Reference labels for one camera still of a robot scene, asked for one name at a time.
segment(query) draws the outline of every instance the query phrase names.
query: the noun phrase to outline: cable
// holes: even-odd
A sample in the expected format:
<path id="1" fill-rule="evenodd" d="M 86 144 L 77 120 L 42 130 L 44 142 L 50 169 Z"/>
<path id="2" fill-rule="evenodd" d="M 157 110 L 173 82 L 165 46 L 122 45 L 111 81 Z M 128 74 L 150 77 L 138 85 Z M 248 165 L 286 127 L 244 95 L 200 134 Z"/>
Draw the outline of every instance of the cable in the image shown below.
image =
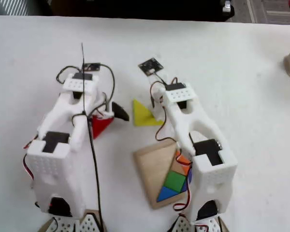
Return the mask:
<path id="1" fill-rule="evenodd" d="M 98 105 L 96 108 L 94 108 L 89 114 L 88 114 L 88 118 L 90 118 L 92 116 L 92 114 L 97 110 L 99 109 L 101 106 L 104 106 L 106 105 L 106 102 L 104 101 L 103 103 L 101 103 L 100 105 Z"/>
<path id="2" fill-rule="evenodd" d="M 182 162 L 182 161 L 179 160 L 179 158 L 181 157 L 181 155 L 182 155 L 182 149 L 179 149 L 179 155 L 176 156 L 176 158 L 175 158 L 175 160 L 177 161 L 177 163 L 180 163 L 183 166 L 190 166 L 192 164 L 192 162 L 185 163 L 185 162 Z"/>
<path id="3" fill-rule="evenodd" d="M 164 127 L 164 125 L 165 125 L 165 123 L 166 123 L 166 111 L 165 111 L 165 108 L 164 108 L 164 106 L 162 107 L 163 108 L 163 110 L 164 110 L 164 122 L 163 122 L 163 124 L 161 125 L 161 127 L 157 130 L 157 132 L 156 132 L 156 134 L 155 134 L 155 139 L 157 140 L 157 141 L 164 141 L 164 140 L 167 140 L 167 139 L 172 139 L 175 143 L 176 143 L 176 140 L 174 139 L 174 138 L 172 138 L 172 137 L 165 137 L 165 138 L 162 138 L 162 139 L 158 139 L 157 138 L 157 135 L 158 135 L 158 133 L 160 132 L 160 130 Z"/>
<path id="4" fill-rule="evenodd" d="M 84 56 L 84 48 L 83 48 L 83 43 L 82 43 L 82 53 L 83 53 L 83 112 L 80 114 L 76 114 L 72 116 L 72 123 L 73 123 L 73 118 L 75 116 L 79 116 L 79 115 L 85 115 L 86 116 L 86 120 L 87 120 L 87 127 L 88 127 L 88 133 L 89 133 L 89 141 L 90 141 L 90 147 L 91 147 L 91 152 L 92 152 L 92 157 L 93 157 L 93 161 L 94 161 L 94 165 L 95 165 L 95 173 L 96 173 L 96 182 L 97 182 L 97 194 L 98 194 L 98 207 L 99 207 L 99 217 L 100 217 L 100 231 L 104 232 L 104 227 L 103 227 L 103 219 L 102 219 L 102 213 L 101 213 L 101 201 L 100 201 L 100 185 L 99 185 L 99 176 L 98 176 L 98 166 L 97 166 L 97 159 L 96 159 L 96 153 L 95 153 L 95 149 L 93 146 L 93 138 L 92 138 L 92 131 L 91 131 L 91 125 L 90 125 L 90 115 L 95 111 L 95 109 L 98 109 L 98 107 L 96 107 L 95 109 L 93 109 L 93 111 L 90 112 L 89 116 L 86 115 L 86 111 L 85 111 L 85 74 L 84 74 L 84 63 L 85 63 L 85 56 Z M 110 69 L 112 76 L 114 77 L 113 71 L 111 70 L 111 68 L 109 68 L 106 65 L 103 65 L 105 67 L 107 67 L 108 69 Z"/>
<path id="5" fill-rule="evenodd" d="M 173 80 L 171 81 L 171 84 L 173 84 L 175 80 L 176 80 L 176 83 L 178 83 L 178 78 L 174 77 Z"/>
<path id="6" fill-rule="evenodd" d="M 83 48 L 83 43 L 82 43 L 82 54 L 83 54 L 83 64 L 82 64 L 82 69 L 83 69 L 83 111 L 85 112 L 85 56 L 84 56 L 84 48 Z"/>
<path id="7" fill-rule="evenodd" d="M 53 217 L 53 220 L 55 220 L 55 222 L 56 222 L 56 228 L 55 228 L 55 230 L 53 232 L 56 232 L 58 230 L 58 221 L 56 220 L 55 217 Z"/>
<path id="8" fill-rule="evenodd" d="M 156 103 L 159 103 L 159 102 L 157 102 L 157 101 L 154 99 L 154 97 L 153 97 L 153 95 L 152 95 L 152 92 L 151 92 L 151 90 L 152 90 L 154 84 L 156 84 L 156 83 L 160 83 L 160 84 L 163 85 L 163 83 L 162 83 L 161 81 L 155 81 L 155 82 L 153 82 L 153 83 L 151 84 L 151 86 L 150 86 L 149 94 L 150 94 L 150 98 L 152 98 Z"/>
<path id="9" fill-rule="evenodd" d="M 220 216 L 218 216 L 218 222 L 219 222 L 220 232 L 223 232 L 223 230 L 222 230 L 222 223 L 221 223 L 221 218 L 220 218 Z"/>
<path id="10" fill-rule="evenodd" d="M 186 179 L 186 185 L 187 185 L 187 193 L 188 193 L 187 201 L 186 201 L 186 203 L 175 203 L 173 205 L 173 210 L 176 211 L 176 212 L 185 210 L 189 206 L 189 204 L 190 204 L 190 201 L 191 201 L 191 192 L 190 192 L 188 178 Z"/>
<path id="11" fill-rule="evenodd" d="M 85 115 L 85 116 L 86 116 L 86 114 L 84 114 L 84 112 L 79 113 L 79 114 L 75 114 L 75 115 L 72 116 L 71 121 L 72 121 L 72 125 L 73 125 L 73 126 L 75 126 L 74 123 L 73 123 L 73 119 L 74 119 L 74 117 L 76 117 L 76 116 L 80 116 L 80 115 Z"/>
<path id="12" fill-rule="evenodd" d="M 109 103 L 109 102 L 111 101 L 111 99 L 113 98 L 113 94 L 114 94 L 114 91 L 115 91 L 115 76 L 114 76 L 113 70 L 112 70 L 109 66 L 107 66 L 106 64 L 100 64 L 100 66 L 103 66 L 103 67 L 108 68 L 108 70 L 109 70 L 109 71 L 111 72 L 111 74 L 112 74 L 112 79 L 113 79 L 113 89 L 112 89 L 112 92 L 111 92 L 111 96 L 110 96 L 110 98 L 109 98 L 109 100 L 108 100 L 108 102 L 107 102 L 107 103 Z"/>
<path id="13" fill-rule="evenodd" d="M 167 85 L 167 83 L 156 72 L 154 72 L 154 75 L 156 75 L 163 82 L 165 86 Z"/>
<path id="14" fill-rule="evenodd" d="M 64 82 L 65 82 L 65 80 L 64 81 L 60 81 L 60 79 L 59 79 L 59 77 L 60 77 L 60 75 L 66 70 L 66 69 L 68 69 L 68 68 L 73 68 L 73 69 L 77 69 L 79 72 L 81 72 L 81 69 L 80 68 L 78 68 L 78 67 L 76 67 L 76 66 L 73 66 L 73 65 L 68 65 L 68 66 L 66 66 L 66 67 L 64 67 L 63 69 L 61 69 L 60 70 L 60 72 L 57 74 L 57 76 L 56 76 L 56 81 L 58 81 L 60 84 L 64 84 Z"/>
<path id="15" fill-rule="evenodd" d="M 100 200 L 100 185 L 99 185 L 99 177 L 98 177 L 98 166 L 97 166 L 97 160 L 96 160 L 96 153 L 93 146 L 93 138 L 92 138 L 92 131 L 90 126 L 90 119 L 87 119 L 87 126 L 88 126 L 88 133 L 89 133 L 89 140 L 90 140 L 90 146 L 92 151 L 92 157 L 95 164 L 95 172 L 96 172 L 96 182 L 97 182 L 97 193 L 98 193 L 98 207 L 99 207 L 99 218 L 100 218 L 100 231 L 104 231 L 103 227 L 103 220 L 102 220 L 102 212 L 101 212 L 101 200 Z"/>
<path id="16" fill-rule="evenodd" d="M 33 173 L 26 164 L 26 156 L 27 156 L 27 153 L 23 157 L 23 165 L 24 165 L 24 168 L 26 169 L 27 173 L 30 175 L 31 179 L 34 180 Z"/>

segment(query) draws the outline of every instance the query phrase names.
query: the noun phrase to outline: white table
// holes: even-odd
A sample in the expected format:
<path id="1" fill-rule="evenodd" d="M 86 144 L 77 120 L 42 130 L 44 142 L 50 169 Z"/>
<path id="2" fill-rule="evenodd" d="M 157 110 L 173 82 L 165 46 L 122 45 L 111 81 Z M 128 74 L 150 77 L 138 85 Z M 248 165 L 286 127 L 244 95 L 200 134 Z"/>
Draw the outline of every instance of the white table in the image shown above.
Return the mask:
<path id="1" fill-rule="evenodd" d="M 57 72 L 86 61 L 110 65 L 114 99 L 132 118 L 132 99 L 149 103 L 138 64 L 157 56 L 190 81 L 238 158 L 234 191 L 222 216 L 232 232 L 290 231 L 290 26 L 127 19 L 0 16 L 0 231 L 37 231 L 48 216 L 35 206 L 22 146 L 55 103 Z M 110 91 L 107 70 L 101 83 Z M 95 141 L 108 231 L 166 231 L 169 205 L 152 210 L 132 152 L 153 144 L 156 127 L 115 120 Z M 88 208 L 97 208 L 88 141 L 80 155 Z"/>

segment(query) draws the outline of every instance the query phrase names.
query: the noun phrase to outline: black wire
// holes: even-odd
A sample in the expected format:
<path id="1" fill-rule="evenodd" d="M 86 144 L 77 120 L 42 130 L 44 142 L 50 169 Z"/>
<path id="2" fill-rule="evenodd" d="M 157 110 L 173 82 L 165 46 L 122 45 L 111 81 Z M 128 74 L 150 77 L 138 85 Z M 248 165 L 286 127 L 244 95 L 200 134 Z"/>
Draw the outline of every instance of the black wire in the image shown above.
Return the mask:
<path id="1" fill-rule="evenodd" d="M 83 111 L 85 112 L 85 56 L 84 56 L 83 43 L 82 43 L 82 54 L 83 54 L 83 65 L 82 65 L 82 69 L 83 69 L 83 107 L 84 107 L 83 108 Z"/>
<path id="2" fill-rule="evenodd" d="M 73 66 L 73 65 L 68 65 L 68 66 L 64 67 L 63 69 L 60 70 L 60 72 L 56 76 L 56 81 L 58 81 L 60 84 L 64 84 L 65 80 L 64 81 L 60 81 L 59 77 L 68 68 L 77 69 L 79 72 L 81 72 L 81 69 L 80 68 L 78 68 L 76 66 Z"/>
<path id="3" fill-rule="evenodd" d="M 166 111 L 165 111 L 165 108 L 164 107 L 162 107 L 163 108 L 163 110 L 164 110 L 164 122 L 163 122 L 163 124 L 161 125 L 161 127 L 157 130 L 157 132 L 156 132 L 156 134 L 155 134 L 155 139 L 157 140 L 157 141 L 164 141 L 164 140 L 167 140 L 167 139 L 171 139 L 171 140 L 173 140 L 175 143 L 177 142 L 174 138 L 172 138 L 172 137 L 165 137 L 165 138 L 162 138 L 162 139 L 158 139 L 158 133 L 160 132 L 160 130 L 164 127 L 164 125 L 165 125 L 165 123 L 166 123 L 166 119 L 167 119 L 167 117 L 166 117 Z"/>
<path id="4" fill-rule="evenodd" d="M 107 103 L 109 103 L 109 102 L 111 101 L 111 99 L 113 98 L 114 91 L 115 91 L 115 76 L 114 76 L 113 70 L 112 70 L 109 66 L 107 66 L 106 64 L 100 64 L 100 65 L 103 66 L 103 67 L 108 68 L 108 70 L 109 70 L 109 71 L 111 72 L 111 74 L 112 74 L 112 79 L 113 79 L 113 89 L 112 89 L 111 96 L 110 96 L 110 98 L 109 98 L 109 100 L 108 100 L 108 102 L 107 102 Z"/>
<path id="5" fill-rule="evenodd" d="M 97 166 L 97 159 L 96 159 L 96 153 L 95 153 L 95 148 L 93 146 L 93 138 L 92 138 L 92 131 L 91 131 L 91 125 L 90 125 L 90 116 L 86 115 L 86 111 L 85 111 L 85 72 L 84 72 L 84 63 L 85 63 L 85 56 L 84 56 L 84 48 L 83 48 L 83 43 L 82 43 L 82 53 L 83 53 L 83 104 L 84 104 L 84 110 L 81 114 L 77 114 L 77 115 L 85 115 L 87 118 L 87 127 L 88 127 L 88 133 L 89 133 L 89 140 L 90 140 L 90 147 L 91 147 L 91 152 L 92 152 L 92 157 L 93 157 L 93 161 L 94 161 L 94 165 L 95 165 L 95 173 L 96 173 L 96 182 L 97 182 L 97 194 L 98 194 L 98 207 L 99 207 L 99 217 L 100 217 L 100 231 L 104 232 L 104 227 L 103 227 L 103 219 L 102 219 L 102 213 L 101 213 L 101 201 L 100 201 L 100 185 L 99 185 L 99 176 L 98 176 L 98 166 Z M 113 77 L 113 88 L 115 87 L 115 79 L 114 79 L 114 74 L 113 71 L 111 70 L 110 67 L 108 67 L 107 65 L 103 65 L 104 67 L 107 67 L 111 73 L 112 73 L 112 77 Z"/>
<path id="6" fill-rule="evenodd" d="M 97 110 L 99 109 L 101 106 L 103 105 L 106 105 L 107 104 L 107 97 L 106 97 L 106 94 L 103 92 L 103 94 L 105 95 L 105 100 L 103 103 L 101 103 L 100 105 L 98 105 L 96 108 L 94 108 L 89 114 L 88 114 L 88 118 L 90 118 L 92 116 L 92 114 Z"/>
<path id="7" fill-rule="evenodd" d="M 102 219 L 102 212 L 101 212 L 101 201 L 100 201 L 100 185 L 99 185 L 99 177 L 98 177 L 98 166 L 97 166 L 97 159 L 96 159 L 96 153 L 93 146 L 93 138 L 92 138 L 92 131 L 91 131 L 91 125 L 90 125 L 90 119 L 87 119 L 87 126 L 88 126 L 88 133 L 89 133 L 89 140 L 90 140 L 90 146 L 92 151 L 92 157 L 95 164 L 95 172 L 96 172 L 96 182 L 97 182 L 97 192 L 98 192 L 98 207 L 99 207 L 99 218 L 100 218 L 100 231 L 104 231 L 103 227 L 103 219 Z"/>
<path id="8" fill-rule="evenodd" d="M 74 123 L 73 123 L 73 119 L 74 119 L 74 117 L 76 117 L 76 116 L 80 116 L 80 115 L 85 115 L 85 116 L 86 116 L 86 114 L 84 114 L 84 113 L 79 113 L 79 114 L 75 114 L 75 115 L 72 116 L 72 119 L 71 119 L 71 120 L 72 120 L 72 125 L 73 125 L 73 126 L 75 126 Z"/>
<path id="9" fill-rule="evenodd" d="M 167 85 L 167 83 L 160 76 L 158 76 L 156 72 L 154 72 L 154 75 L 156 75 L 163 82 L 165 86 Z"/>
<path id="10" fill-rule="evenodd" d="M 58 230 L 58 221 L 56 220 L 56 218 L 55 218 L 55 217 L 53 217 L 53 220 L 55 220 L 55 222 L 56 222 L 56 229 L 53 231 L 53 232 L 55 232 L 55 231 L 57 231 L 57 230 Z"/>
<path id="11" fill-rule="evenodd" d="M 220 232 L 223 232 L 220 216 L 218 216 L 218 222 L 219 222 Z"/>

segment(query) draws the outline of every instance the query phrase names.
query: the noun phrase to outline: red wire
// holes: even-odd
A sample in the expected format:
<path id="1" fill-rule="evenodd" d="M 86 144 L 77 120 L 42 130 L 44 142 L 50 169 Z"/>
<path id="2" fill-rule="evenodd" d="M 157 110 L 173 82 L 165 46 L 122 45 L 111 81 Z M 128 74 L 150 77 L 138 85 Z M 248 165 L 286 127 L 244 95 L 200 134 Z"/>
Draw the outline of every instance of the red wire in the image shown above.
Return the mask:
<path id="1" fill-rule="evenodd" d="M 187 185 L 187 193 L 188 193 L 187 202 L 185 204 L 184 203 L 176 203 L 176 204 L 174 204 L 173 205 L 173 210 L 176 211 L 176 212 L 185 210 L 188 207 L 189 203 L 190 203 L 190 189 L 189 189 L 188 177 L 186 179 L 186 185 Z"/>
<path id="2" fill-rule="evenodd" d="M 32 171 L 29 169 L 29 167 L 26 164 L 26 160 L 25 160 L 26 156 L 27 156 L 27 153 L 25 154 L 25 156 L 23 158 L 23 165 L 24 165 L 24 168 L 26 169 L 27 173 L 31 176 L 31 179 L 34 180 L 33 173 L 32 173 Z"/>
<path id="3" fill-rule="evenodd" d="M 182 149 L 180 149 L 180 152 L 179 152 L 179 155 L 176 156 L 175 160 L 180 163 L 181 165 L 184 165 L 184 166 L 190 166 L 192 164 L 192 162 L 189 162 L 189 163 L 185 163 L 185 162 L 182 162 L 180 160 L 178 160 L 180 158 L 180 156 L 182 155 Z"/>
<path id="4" fill-rule="evenodd" d="M 178 78 L 177 77 L 174 77 L 171 84 L 173 84 L 174 80 L 176 80 L 176 83 L 178 83 Z"/>
<path id="5" fill-rule="evenodd" d="M 23 149 L 27 149 L 29 146 L 30 146 L 30 144 L 32 143 L 32 141 L 33 140 L 35 140 L 36 138 L 38 137 L 38 135 L 36 135 L 29 143 L 27 143 L 24 147 L 23 147 Z"/>

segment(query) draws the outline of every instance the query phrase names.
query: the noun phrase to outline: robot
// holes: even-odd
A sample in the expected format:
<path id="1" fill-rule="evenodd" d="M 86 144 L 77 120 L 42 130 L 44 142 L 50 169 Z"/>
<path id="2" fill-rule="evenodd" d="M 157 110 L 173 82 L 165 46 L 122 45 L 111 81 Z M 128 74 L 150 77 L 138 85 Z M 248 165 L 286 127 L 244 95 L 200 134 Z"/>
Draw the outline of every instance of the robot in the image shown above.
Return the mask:
<path id="1" fill-rule="evenodd" d="M 34 178 L 36 206 L 54 218 L 47 231 L 73 231 L 74 228 L 80 231 L 83 227 L 80 219 L 85 215 L 86 205 L 75 171 L 75 158 L 86 134 L 89 133 L 92 142 L 91 115 L 105 105 L 99 120 L 119 117 L 128 121 L 129 116 L 111 99 L 106 99 L 99 90 L 97 75 L 71 73 L 62 83 L 62 91 L 53 109 L 38 127 L 38 135 L 28 145 L 26 156 Z M 71 134 L 57 131 L 65 123 L 73 124 Z M 86 215 L 87 220 L 90 223 L 86 228 L 90 224 L 89 229 L 103 230 L 95 215 Z"/>
<path id="2" fill-rule="evenodd" d="M 152 113 L 156 120 L 162 118 L 163 112 L 165 118 L 170 119 L 175 133 L 173 140 L 181 155 L 190 160 L 190 163 L 182 165 L 189 165 L 192 169 L 188 202 L 174 205 L 174 210 L 181 214 L 169 231 L 181 231 L 184 227 L 181 221 L 187 225 L 203 225 L 197 231 L 203 231 L 201 227 L 216 231 L 211 228 L 219 227 L 214 218 L 224 213 L 230 202 L 237 160 L 228 141 L 217 124 L 207 116 L 189 83 L 179 83 L 176 77 L 167 84 L 156 73 L 163 67 L 154 58 L 139 67 L 148 77 L 155 75 L 158 78 L 150 88 Z M 193 141 L 192 131 L 199 132 L 207 139 Z M 189 226 L 185 230 L 195 231 L 195 228 Z"/>

